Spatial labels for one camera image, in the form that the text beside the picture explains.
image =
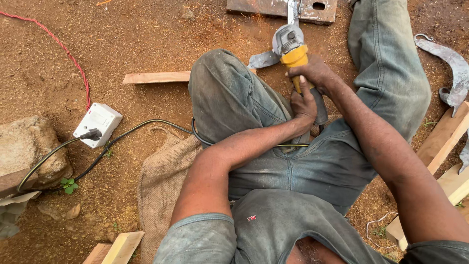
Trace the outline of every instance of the power cord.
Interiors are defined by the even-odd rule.
[[[189,131],[181,126],[178,126],[176,124],[173,124],[169,121],[166,121],[166,120],[163,120],[163,119],[150,119],[150,120],[147,120],[145,122],[142,122],[136,126],[134,126],[133,128],[131,128],[130,130],[126,131],[125,133],[119,135],[117,138],[115,138],[114,140],[112,140],[111,142],[109,142],[109,144],[107,144],[105,146],[105,148],[103,149],[103,151],[101,152],[101,154],[99,154],[99,156],[93,161],[93,163],[88,167],[88,169],[86,169],[84,172],[82,172],[79,176],[77,176],[74,180],[75,182],[78,181],[79,179],[81,179],[83,176],[85,176],[86,174],[88,174],[88,172],[90,172],[93,167],[98,163],[98,161],[106,154],[106,152],[109,150],[109,148],[116,142],[118,141],[120,138],[126,136],[127,134],[131,133],[132,131],[140,128],[141,126],[143,125],[146,125],[146,124],[149,124],[149,123],[153,123],[153,122],[162,122],[162,123],[165,123],[165,124],[168,124],[170,126],[173,126],[177,129],[180,129],[184,132],[187,132],[189,134],[192,134],[194,135],[198,140],[200,140],[202,143],[206,144],[206,145],[213,145],[214,143],[211,143],[211,142],[208,142],[204,139],[202,139],[198,133],[196,132],[195,130],[195,118],[192,118],[192,122],[191,122],[191,128],[192,128],[192,131]],[[26,174],[26,176],[24,176],[24,178],[22,179],[22,181],[20,182],[20,184],[18,184],[18,186],[16,187],[16,190],[21,193],[22,192],[22,187],[24,185],[24,183],[31,177],[31,175],[48,159],[50,158],[54,153],[56,153],[57,151],[59,151],[59,149],[65,147],[66,145],[72,143],[72,142],[75,142],[75,141],[78,141],[78,140],[83,140],[83,139],[91,139],[91,140],[99,140],[99,138],[101,137],[101,132],[96,129],[96,128],[93,128],[93,129],[90,129],[89,132],[77,137],[77,138],[74,138],[72,140],[68,140],[62,144],[60,144],[59,146],[57,146],[56,148],[54,148],[51,152],[49,152],[47,155],[45,155],[36,165],[34,165],[31,170]],[[282,144],[282,145],[276,145],[275,147],[307,147],[309,146],[308,144]],[[33,190],[33,191],[42,191],[42,192],[45,192],[45,193],[51,193],[51,192],[57,192],[57,191],[60,191],[62,190],[63,188],[62,187],[59,187],[59,188],[56,188],[56,189],[45,189],[45,190]]]

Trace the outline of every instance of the red wire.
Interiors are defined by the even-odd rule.
[[[21,17],[21,16],[17,16],[17,15],[10,15],[10,14],[7,14],[5,12],[2,12],[0,11],[0,14],[2,15],[5,15],[5,16],[9,16],[9,17],[12,17],[12,18],[18,18],[18,19],[22,19],[22,20],[25,20],[25,21],[32,21],[34,23],[36,23],[38,26],[40,26],[43,30],[45,30],[47,33],[49,33],[49,35],[51,35],[55,41],[57,41],[57,43],[60,45],[60,47],[62,47],[66,52],[67,52],[67,55],[70,57],[70,59],[75,63],[75,66],[80,70],[80,73],[82,74],[82,77],[83,77],[83,82],[85,82],[85,87],[86,87],[86,102],[87,102],[87,105],[86,105],[86,111],[88,111],[88,109],[90,109],[90,105],[91,105],[91,98],[90,98],[90,85],[88,84],[88,80],[86,79],[85,77],[85,73],[83,72],[82,68],[80,67],[80,65],[76,62],[75,58],[70,54],[70,52],[67,50],[67,48],[62,44],[62,42],[60,42],[60,40],[54,36],[54,34],[52,34],[43,24],[39,23],[36,19],[32,19],[32,18],[25,18],[25,17]]]

